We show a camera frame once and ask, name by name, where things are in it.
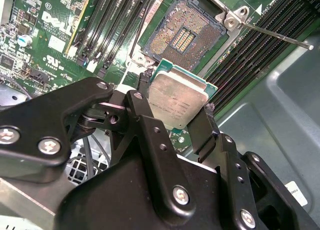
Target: black plastic bracket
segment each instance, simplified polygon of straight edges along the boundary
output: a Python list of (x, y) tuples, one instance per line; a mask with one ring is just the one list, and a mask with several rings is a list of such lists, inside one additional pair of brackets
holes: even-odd
[[(18, 140), (0, 144), (0, 176), (34, 182), (57, 179), (71, 153), (68, 133), (74, 132), (88, 106), (107, 101), (112, 92), (107, 83), (90, 77), (2, 111), (0, 128), (16, 130)], [(60, 145), (56, 154), (39, 150), (39, 142), (49, 138)]]

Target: green circuit board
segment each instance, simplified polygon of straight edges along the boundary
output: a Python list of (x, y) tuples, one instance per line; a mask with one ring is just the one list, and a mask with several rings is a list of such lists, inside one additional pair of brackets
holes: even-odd
[[(254, 24), (272, 9), (277, 0), (220, 1), (233, 11), (242, 6), (247, 6), (249, 17), (246, 22)], [(97, 68), (94, 70), (88, 70), (87, 62), (83, 64), (78, 62), (83, 48), (77, 45), (77, 40), (82, 33), (86, 32), (94, 12), (97, 11), (98, 2), (100, 0), (15, 0), (10, 23), (0, 26), (0, 72), (16, 79), (35, 96), (89, 76), (100, 77), (115, 85), (119, 84), (124, 77), (123, 84), (136, 87), (138, 75), (126, 72), (126, 61), (142, 18), (142, 8), (137, 8), (136, 17), (131, 20), (132, 25), (128, 28), (125, 39), (121, 41), (120, 48), (110, 62), (105, 74), (100, 75), (103, 61), (99, 61)], [(161, 0), (158, 10), (138, 42), (142, 49), (148, 43), (154, 31), (157, 30), (174, 2), (175, 0)], [(212, 18), (222, 12), (210, 0), (193, 0), (193, 2)], [(131, 3), (122, 1), (122, 4), (129, 6)], [(111, 24), (113, 17), (116, 17), (116, 15), (110, 15), (109, 17), (110, 20), (106, 20), (103, 31), (98, 34), (99, 37), (105, 38), (111, 31), (114, 31), (112, 32), (113, 37), (110, 39), (110, 47), (102, 52), (103, 55), (109, 53), (110, 48), (117, 43), (117, 39), (126, 28), (125, 20), (127, 19), (120, 17), (122, 21), (119, 21), (116, 29), (109, 29), (108, 24)], [(97, 18), (94, 22), (99, 24), (101, 20), (102, 18), (100, 20)], [(306, 34), (301, 35), (300, 39), (303, 40), (310, 32), (309, 30)], [(247, 29), (242, 29), (234, 43), (230, 44), (224, 53), (210, 65), (203, 75), (204, 79), (207, 79), (213, 73), (215, 68), (237, 47), (247, 33)], [(32, 42), (26, 47), (19, 46), (18, 39), (21, 35), (30, 35)], [(202, 56), (191, 72), (198, 74), (228, 37), (227, 34), (221, 36), (214, 46)], [(77, 52), (74, 54), (70, 54), (70, 47), (72, 46), (77, 47)], [(89, 52), (88, 58), (90, 60), (95, 59), (95, 57), (94, 53)], [(172, 133), (171, 140), (179, 152), (182, 152), (191, 143), (187, 129), (179, 134)]]
[[(72, 37), (79, 16), (75, 11), (83, 10), (87, 0), (15, 0), (10, 24), (1, 26), (0, 54), (14, 60), (12, 68), (0, 66), (1, 72), (15, 78), (20, 84), (35, 95), (41, 95), (51, 90), (66, 86), (72, 82), (89, 76), (95, 76), (84, 67), (76, 64), (76, 58), (68, 57), (65, 50)], [(95, 8), (95, 1), (90, 0), (83, 20), (78, 29), (86, 26), (90, 15)], [(26, 21), (24, 16), (36, 17), (35, 24)], [(32, 44), (28, 47), (19, 47), (18, 27), (20, 24), (29, 27)], [(128, 34), (127, 40), (122, 45), (121, 53), (126, 52), (131, 42), (134, 31)], [(117, 55), (110, 66), (104, 80), (108, 83), (118, 84), (124, 75), (126, 55)], [(22, 71), (23, 64), (44, 72), (49, 76), (49, 81), (41, 84), (26, 76)], [(137, 75), (128, 73), (124, 84), (135, 87)]]

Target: metal lever arm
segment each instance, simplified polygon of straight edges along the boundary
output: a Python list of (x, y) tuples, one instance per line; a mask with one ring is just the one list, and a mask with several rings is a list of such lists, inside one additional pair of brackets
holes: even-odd
[(276, 32), (272, 32), (272, 31), (269, 31), (269, 30), (266, 30), (266, 29), (263, 29), (263, 28), (260, 28), (258, 26), (253, 26), (253, 25), (250, 25), (250, 24), (247, 24), (246, 22), (243, 22), (236, 14), (234, 14), (224, 3), (222, 3), (220, 0), (211, 0), (212, 2), (214, 2), (220, 9), (222, 9), (223, 11), (225, 11), (226, 13), (232, 15), (232, 17), (237, 21), (238, 24), (241, 24), (249, 29), (252, 29), (252, 30), (255, 30), (255, 31), (259, 31), (261, 33), (264, 33), (264, 34), (267, 34), (269, 36), (273, 36), (273, 37), (276, 37), (280, 40), (283, 40), (283, 41), (286, 41), (286, 42), (289, 42), (291, 44), (294, 44), (294, 45), (298, 45), (298, 46), (301, 46), (305, 49), (308, 49), (308, 50), (312, 50), (314, 48), (314, 46), (310, 45), (310, 44), (307, 44), (307, 43), (304, 43), (304, 42), (300, 42), (300, 41), (297, 41), (295, 39), (292, 39), (292, 38), (289, 38), (289, 37), (286, 37), (286, 36), (283, 36), (281, 34), (278, 34)]

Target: ram slot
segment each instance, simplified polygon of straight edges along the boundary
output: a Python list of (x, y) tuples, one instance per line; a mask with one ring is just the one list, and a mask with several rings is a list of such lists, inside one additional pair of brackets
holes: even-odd
[(109, 5), (112, 0), (99, 0), (95, 7), (95, 11), (90, 18), (89, 24), (85, 29), (83, 38), (81, 40), (81, 46), (79, 47), (79, 52), (82, 52), (84, 48), (92, 43), (94, 36), (97, 33), (97, 29), (101, 24), (101, 20), (109, 10)]
[[(316, 19), (302, 0), (278, 0), (258, 22), (282, 35), (296, 38)], [(290, 44), (277, 38), (249, 31), (237, 48), (220, 64), (210, 77), (218, 86), (211, 102), (215, 113), (226, 106), (250, 82), (269, 68), (269, 65)]]
[[(122, 12), (122, 14), (119, 17), (119, 20), (117, 21), (114, 30), (110, 33), (109, 38), (106, 38), (103, 45), (100, 48), (100, 52), (104, 53), (101, 60), (105, 61), (106, 59), (112, 58), (112, 55), (117, 51), (117, 48), (120, 45), (120, 42), (124, 41), (127, 37), (128, 32), (134, 25), (136, 19), (139, 17), (140, 12), (142, 10), (144, 0), (134, 0), (128, 6), (126, 9)], [(115, 39), (112, 47), (110, 47), (115, 34), (117, 33), (117, 30), (119, 29), (120, 25), (122, 25), (121, 31), (118, 33), (117, 38)]]
[(104, 42), (105, 38), (110, 35), (110, 32), (115, 30), (115, 22), (119, 18), (120, 13), (124, 10), (130, 0), (115, 0), (110, 5), (110, 10), (104, 17), (101, 25), (99, 26), (98, 34), (94, 38), (90, 54), (88, 58), (92, 60), (98, 54), (98, 50)]
[(104, 61), (105, 65), (110, 65), (113, 60), (115, 59), (119, 49), (121, 48), (122, 44), (124, 43), (128, 33), (133, 29), (133, 26), (135, 25), (135, 19), (139, 17), (139, 14), (141, 10), (143, 9), (142, 3), (139, 3), (139, 6), (136, 7), (135, 13), (132, 15), (131, 19), (129, 20), (129, 24), (124, 28), (120, 36), (117, 38), (116, 42), (113, 45), (113, 48), (110, 50), (110, 52), (105, 56), (102, 61)]
[[(299, 31), (299, 33), (297, 34), (297, 36), (301, 35), (313, 22), (314, 22), (314, 16), (312, 16), (309, 20), (309, 22), (307, 22), (306, 25), (304, 25), (302, 27), (302, 30)], [(264, 64), (264, 66), (261, 66), (262, 69), (268, 67), (268, 65), (270, 64), (270, 62), (274, 61), (279, 54), (285, 50), (286, 47), (288, 47), (290, 45), (290, 43), (287, 42), (281, 42), (281, 46), (278, 47), (278, 49), (276, 51), (274, 51), (274, 53), (272, 54), (273, 57), (270, 57), (270, 59), (266, 60), (266, 63)], [(215, 113), (219, 112), (220, 110), (222, 110), (234, 97), (236, 97), (242, 90), (244, 90), (254, 79), (256, 79), (258, 77), (260, 73), (260, 70), (254, 72), (254, 74), (250, 74), (247, 75), (242, 81), (240, 81), (240, 83), (237, 85), (237, 87), (232, 88), (229, 92), (227, 92), (223, 99), (219, 100), (218, 102), (216, 102), (216, 108), (215, 108)]]
[[(257, 23), (259, 27), (265, 28), (269, 26), (274, 19), (279, 16), (279, 14), (285, 9), (289, 2), (292, 0), (278, 0), (271, 9), (262, 16), (260, 21)], [(241, 57), (248, 49), (254, 49), (253, 44), (255, 43), (257, 37), (261, 35), (257, 31), (249, 31), (238, 46), (231, 52), (231, 54), (216, 67), (214, 72), (208, 77), (207, 81), (215, 82), (219, 77), (221, 77), (225, 72), (229, 70), (230, 67), (236, 62), (236, 60)]]

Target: silver screw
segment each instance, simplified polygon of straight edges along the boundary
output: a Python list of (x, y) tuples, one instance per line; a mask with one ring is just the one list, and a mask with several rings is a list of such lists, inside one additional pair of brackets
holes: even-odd
[(173, 197), (177, 203), (181, 205), (186, 205), (189, 202), (189, 195), (182, 187), (176, 186), (173, 189)]
[(57, 140), (46, 138), (39, 142), (38, 149), (47, 155), (54, 155), (60, 151), (61, 145)]
[(96, 84), (99, 88), (103, 89), (103, 90), (106, 90), (108, 89), (108, 86), (106, 85), (105, 82), (99, 82)]
[(183, 143), (184, 141), (185, 141), (185, 138), (184, 138), (184, 137), (179, 137), (179, 138), (178, 138), (178, 142)]
[(234, 24), (235, 24), (235, 22), (233, 20), (229, 20), (227, 22), (227, 25), (228, 25), (229, 28), (232, 28), (234, 26)]
[(256, 227), (256, 222), (254, 217), (251, 215), (250, 212), (248, 212), (247, 210), (242, 209), (241, 212), (241, 218), (244, 221), (244, 223), (250, 227), (250, 228), (255, 228)]
[(252, 157), (254, 158), (255, 161), (260, 162), (260, 159), (256, 155), (253, 154)]
[(229, 137), (229, 136), (225, 136), (225, 139), (227, 140), (227, 142), (232, 143), (232, 139), (231, 139), (231, 137)]
[(0, 144), (12, 144), (18, 141), (20, 134), (17, 130), (6, 127), (0, 129)]
[(133, 95), (140, 100), (143, 98), (143, 96), (139, 92), (135, 92)]

